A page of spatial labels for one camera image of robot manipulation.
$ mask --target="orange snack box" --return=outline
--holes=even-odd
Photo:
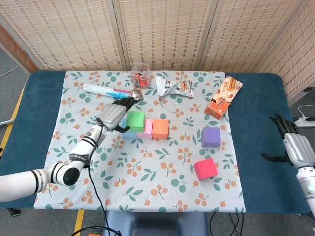
[[[227,76],[205,109],[205,113],[220,119],[233,98],[242,87],[242,83],[231,76]]]

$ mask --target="blue table surface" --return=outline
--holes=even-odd
[[[243,83],[229,107],[246,212],[307,213],[310,209],[287,163],[268,162],[260,154],[283,155],[274,113],[291,119],[282,79],[272,73],[226,73]],[[26,83],[10,138],[0,161],[0,175],[43,168],[55,128],[64,71],[39,71]],[[0,203],[31,208],[36,195]]]

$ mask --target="toothpaste tube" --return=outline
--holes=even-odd
[[[186,97],[193,97],[191,89],[191,78],[181,82],[165,80],[161,76],[156,77],[157,93],[159,96],[179,94]]]
[[[84,84],[83,91],[101,94],[101,95],[109,96],[109,97],[115,97],[119,99],[129,97],[129,91],[116,89],[116,88],[109,88],[109,87],[104,87],[104,86],[99,86],[99,85]]]

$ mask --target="green cube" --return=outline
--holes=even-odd
[[[144,132],[144,112],[129,111],[127,114],[127,126],[132,132]]]

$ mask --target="blue cube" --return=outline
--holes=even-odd
[[[201,131],[202,147],[217,147],[221,143],[220,129],[216,127],[205,127]]]
[[[123,118],[122,119],[122,128],[125,128],[126,127],[126,124],[127,124],[127,118]],[[132,131],[127,131],[126,133],[123,133],[122,134],[123,137],[128,137],[128,138],[137,138],[137,134],[136,132],[132,132]]]

